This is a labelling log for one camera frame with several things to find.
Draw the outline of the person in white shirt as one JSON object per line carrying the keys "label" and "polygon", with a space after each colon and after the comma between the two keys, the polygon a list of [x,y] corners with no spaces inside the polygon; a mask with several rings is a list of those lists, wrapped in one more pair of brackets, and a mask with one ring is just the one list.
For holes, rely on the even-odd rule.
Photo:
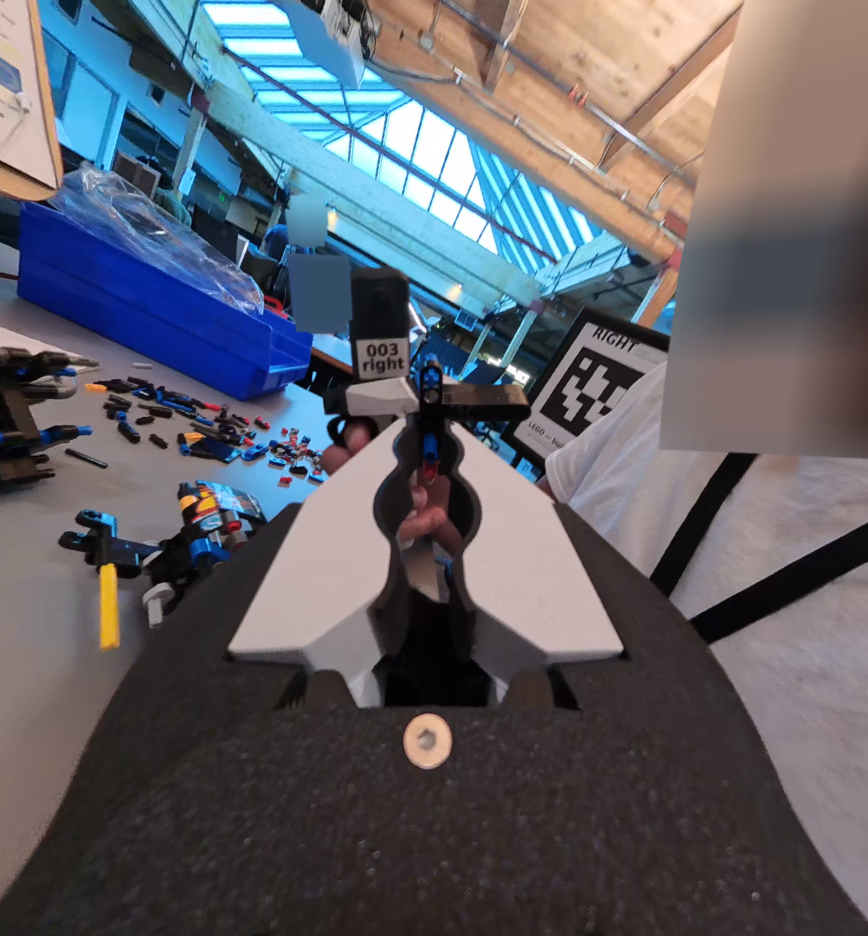
{"label": "person in white shirt", "polygon": [[539,487],[613,545],[713,644],[830,869],[868,919],[868,561],[736,633],[721,611],[853,534],[868,460],[660,447],[666,365],[546,461]]}

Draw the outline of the clear plastic bag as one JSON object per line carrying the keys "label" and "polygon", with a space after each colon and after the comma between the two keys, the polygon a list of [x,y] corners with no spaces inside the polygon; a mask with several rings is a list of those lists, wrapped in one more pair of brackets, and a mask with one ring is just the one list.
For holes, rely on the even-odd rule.
{"label": "clear plastic bag", "polygon": [[89,162],[65,175],[47,203],[100,237],[245,314],[261,317],[253,278],[116,172]]}

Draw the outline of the partly built lego model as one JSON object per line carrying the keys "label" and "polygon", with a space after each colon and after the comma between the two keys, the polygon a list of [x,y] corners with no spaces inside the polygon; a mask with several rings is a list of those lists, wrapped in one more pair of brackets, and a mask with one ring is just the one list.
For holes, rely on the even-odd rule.
{"label": "partly built lego model", "polygon": [[77,393],[77,372],[99,367],[95,358],[60,350],[32,353],[0,347],[0,488],[54,477],[45,451],[92,434],[91,427],[75,424],[41,429],[30,408],[71,399]]}

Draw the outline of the person's right hand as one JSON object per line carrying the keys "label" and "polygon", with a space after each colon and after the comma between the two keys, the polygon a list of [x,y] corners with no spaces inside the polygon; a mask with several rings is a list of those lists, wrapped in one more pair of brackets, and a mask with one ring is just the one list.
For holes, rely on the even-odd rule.
{"label": "person's right hand", "polygon": [[[343,423],[342,446],[332,444],[322,453],[323,471],[332,475],[362,451],[372,440],[372,423],[354,418]],[[438,474],[427,478],[422,472],[411,475],[410,491],[413,509],[401,523],[399,541],[410,544],[422,537],[430,537],[449,556],[460,550],[463,537],[455,524],[448,518],[451,483],[448,477]]]}

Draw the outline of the white printed sign board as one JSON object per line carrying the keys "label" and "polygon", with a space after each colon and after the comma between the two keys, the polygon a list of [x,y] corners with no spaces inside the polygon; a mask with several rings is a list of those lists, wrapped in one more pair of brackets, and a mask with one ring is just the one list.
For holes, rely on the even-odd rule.
{"label": "white printed sign board", "polygon": [[0,195],[40,202],[62,182],[62,157],[35,1],[0,1]]}

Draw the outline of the pile of small lego pieces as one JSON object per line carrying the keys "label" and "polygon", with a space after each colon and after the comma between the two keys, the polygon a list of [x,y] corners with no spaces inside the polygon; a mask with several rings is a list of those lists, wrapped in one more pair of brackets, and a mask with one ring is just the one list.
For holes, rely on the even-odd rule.
{"label": "pile of small lego pieces", "polygon": [[175,449],[184,458],[230,465],[264,462],[287,488],[297,479],[323,485],[323,451],[299,427],[276,425],[258,415],[248,418],[166,386],[128,376],[98,379],[85,391],[101,397],[106,417],[130,443],[142,438],[158,449]]}

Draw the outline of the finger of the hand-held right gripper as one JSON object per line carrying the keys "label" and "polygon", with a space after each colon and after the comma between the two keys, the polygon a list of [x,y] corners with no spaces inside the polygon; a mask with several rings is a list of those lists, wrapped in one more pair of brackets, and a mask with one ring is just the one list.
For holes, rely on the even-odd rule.
{"label": "finger of the hand-held right gripper", "polygon": [[516,384],[448,384],[440,401],[445,418],[454,422],[520,422],[532,411]]}
{"label": "finger of the hand-held right gripper", "polygon": [[406,377],[356,382],[345,390],[349,417],[404,417],[419,411],[417,390]]}

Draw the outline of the lego connector with yellow axle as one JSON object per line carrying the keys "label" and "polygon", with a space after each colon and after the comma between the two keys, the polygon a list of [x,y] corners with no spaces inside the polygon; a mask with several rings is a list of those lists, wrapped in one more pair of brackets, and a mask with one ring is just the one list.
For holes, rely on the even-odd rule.
{"label": "lego connector with yellow axle", "polygon": [[120,641],[118,579],[141,575],[143,565],[160,546],[120,538],[118,519],[108,513],[84,509],[75,521],[86,532],[66,531],[59,537],[59,545],[84,554],[87,565],[97,570],[100,650],[116,649]]}

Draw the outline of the blue plastic bin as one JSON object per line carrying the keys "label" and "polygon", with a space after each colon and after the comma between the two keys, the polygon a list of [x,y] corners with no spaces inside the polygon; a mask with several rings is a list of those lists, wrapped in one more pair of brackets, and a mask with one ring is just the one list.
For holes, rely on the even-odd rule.
{"label": "blue plastic bin", "polygon": [[237,400],[311,367],[311,334],[235,310],[52,208],[22,206],[19,253],[19,297]]}

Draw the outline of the framed black-white marker board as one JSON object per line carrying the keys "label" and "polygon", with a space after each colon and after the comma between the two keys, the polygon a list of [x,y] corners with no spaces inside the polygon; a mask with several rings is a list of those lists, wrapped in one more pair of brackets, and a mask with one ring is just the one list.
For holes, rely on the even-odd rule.
{"label": "framed black-white marker board", "polygon": [[513,465],[524,459],[544,466],[664,362],[669,347],[667,334],[608,312],[581,310],[528,390],[530,415],[500,436],[515,452]]}

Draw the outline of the lego assembly with flame sticker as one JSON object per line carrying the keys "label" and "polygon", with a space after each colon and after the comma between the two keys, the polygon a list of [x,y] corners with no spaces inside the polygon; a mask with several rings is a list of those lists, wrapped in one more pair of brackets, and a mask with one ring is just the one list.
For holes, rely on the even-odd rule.
{"label": "lego assembly with flame sticker", "polygon": [[242,490],[197,480],[178,489],[182,526],[142,564],[151,586],[142,606],[151,628],[162,625],[186,593],[243,548],[266,524],[259,502]]}

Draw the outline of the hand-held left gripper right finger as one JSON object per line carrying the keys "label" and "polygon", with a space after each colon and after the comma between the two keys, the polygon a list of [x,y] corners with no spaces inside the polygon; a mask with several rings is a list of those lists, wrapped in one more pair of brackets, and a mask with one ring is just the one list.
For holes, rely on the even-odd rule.
{"label": "hand-held left gripper right finger", "polygon": [[453,637],[487,677],[486,703],[501,703],[521,672],[618,658],[624,645],[556,503],[460,424],[448,440],[448,516],[461,537]]}

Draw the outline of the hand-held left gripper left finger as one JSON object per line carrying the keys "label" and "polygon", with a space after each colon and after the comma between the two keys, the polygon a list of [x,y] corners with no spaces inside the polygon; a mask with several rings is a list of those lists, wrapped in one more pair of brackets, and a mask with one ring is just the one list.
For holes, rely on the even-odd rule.
{"label": "hand-held left gripper left finger", "polygon": [[300,505],[228,650],[237,661],[334,671],[379,707],[375,668],[404,641],[398,532],[414,507],[396,420]]}

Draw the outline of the small black lego subassembly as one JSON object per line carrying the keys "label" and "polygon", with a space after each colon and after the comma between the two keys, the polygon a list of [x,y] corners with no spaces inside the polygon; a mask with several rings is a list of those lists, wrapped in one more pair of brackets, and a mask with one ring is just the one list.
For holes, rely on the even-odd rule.
{"label": "small black lego subassembly", "polygon": [[436,355],[424,357],[418,374],[418,410],[412,426],[416,435],[417,476],[426,486],[440,476],[444,454],[443,371]]}

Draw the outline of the white ceiling-mounted box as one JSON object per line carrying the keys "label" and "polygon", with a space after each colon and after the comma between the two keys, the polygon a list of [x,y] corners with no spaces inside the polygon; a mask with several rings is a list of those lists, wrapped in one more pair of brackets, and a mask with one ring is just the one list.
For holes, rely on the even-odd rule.
{"label": "white ceiling-mounted box", "polygon": [[345,90],[358,90],[378,35],[364,1],[276,1],[301,53],[332,75]]}

